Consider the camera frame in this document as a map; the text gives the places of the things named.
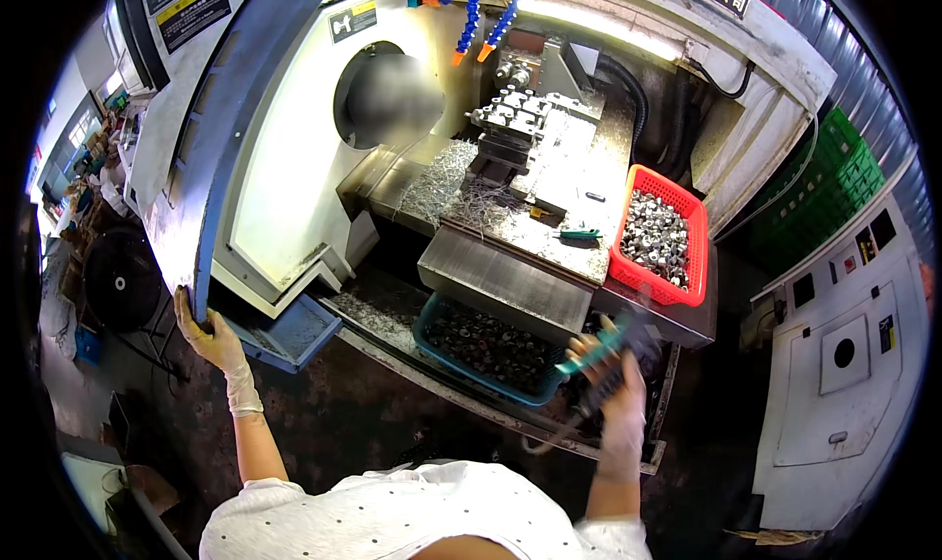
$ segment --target red plastic basket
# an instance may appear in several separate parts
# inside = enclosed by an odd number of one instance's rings
[[[675,208],[680,216],[687,219],[687,278],[689,279],[688,292],[670,284],[654,272],[638,265],[630,258],[625,257],[621,250],[622,234],[625,231],[625,221],[628,218],[628,207],[631,205],[631,192],[639,189],[642,193],[650,193],[664,199],[664,204]],[[707,207],[694,195],[687,192],[674,182],[661,176],[650,168],[641,164],[631,166],[628,172],[628,193],[625,199],[625,210],[622,212],[622,221],[618,224],[617,240],[608,253],[608,273],[617,280],[628,284],[635,290],[648,291],[653,300],[662,305],[683,303],[690,307],[698,307],[704,301],[707,293]]]

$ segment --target white latex glove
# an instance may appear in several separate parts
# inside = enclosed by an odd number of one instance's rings
[[[603,315],[601,321],[606,330],[615,329],[615,324],[606,316]],[[572,338],[569,340],[570,349],[566,351],[566,355],[578,358],[598,343],[594,336]],[[611,366],[623,367],[625,385],[602,405],[605,427],[602,430],[602,449],[599,452],[597,472],[619,482],[637,482],[641,480],[647,389],[638,361],[631,350],[626,350],[620,356],[612,353],[596,367],[582,371],[590,382],[597,384]]]
[[[173,293],[173,310],[177,327],[193,347],[193,351],[212,362],[226,376],[226,395],[229,397],[229,412],[233,417],[244,417],[250,413],[261,413],[262,401],[255,390],[252,369],[242,351],[242,342],[225,319],[212,308],[206,309],[213,333],[200,329],[189,312],[189,293],[178,286]]]

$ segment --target factory floor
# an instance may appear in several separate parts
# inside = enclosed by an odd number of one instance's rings
[[[164,328],[171,323],[168,317]],[[657,475],[642,477],[642,517],[656,558],[742,557],[753,549],[724,529],[758,527],[761,501],[750,490],[769,358],[739,356],[736,325],[736,317],[721,316],[720,341],[682,352],[661,432],[664,459]],[[195,556],[209,513],[240,488],[222,375],[179,333],[171,336],[167,354],[188,383],[152,370],[109,337],[98,366],[65,361],[50,342],[43,347],[41,373],[61,431],[98,441],[112,390],[147,402],[149,421],[161,429],[188,479],[175,484],[183,502],[168,513],[178,539]],[[388,468],[418,443],[433,442],[442,457],[496,458],[524,473],[571,519],[584,512],[594,461],[561,450],[531,457],[517,434],[442,400],[339,339],[298,376],[258,362],[253,371],[288,475],[308,492]]]

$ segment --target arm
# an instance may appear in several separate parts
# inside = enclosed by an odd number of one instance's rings
[[[602,318],[602,325],[614,329],[612,322]],[[594,345],[595,338],[583,337],[570,341],[569,355],[580,356]],[[595,469],[586,519],[639,519],[642,487],[641,459],[644,442],[644,378],[634,354],[626,351],[603,362],[600,369],[584,373],[595,384],[609,366],[622,366],[625,386],[602,406],[605,428],[602,448]]]
[[[212,362],[226,378],[229,411],[235,426],[235,455],[242,482],[262,478],[288,481],[285,464],[275,445],[275,438],[265,423],[262,401],[255,390],[252,369],[245,359],[242,343],[236,333],[215,310],[209,309],[208,334],[196,325],[189,312],[189,294],[182,286],[173,293],[173,309],[177,326],[197,354]]]

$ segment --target white polka dot shirt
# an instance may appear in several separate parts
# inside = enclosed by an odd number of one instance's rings
[[[475,535],[521,560],[650,559],[644,526],[583,520],[501,464],[456,461],[349,476],[322,495],[251,480],[214,512],[201,560],[411,558],[443,537]]]

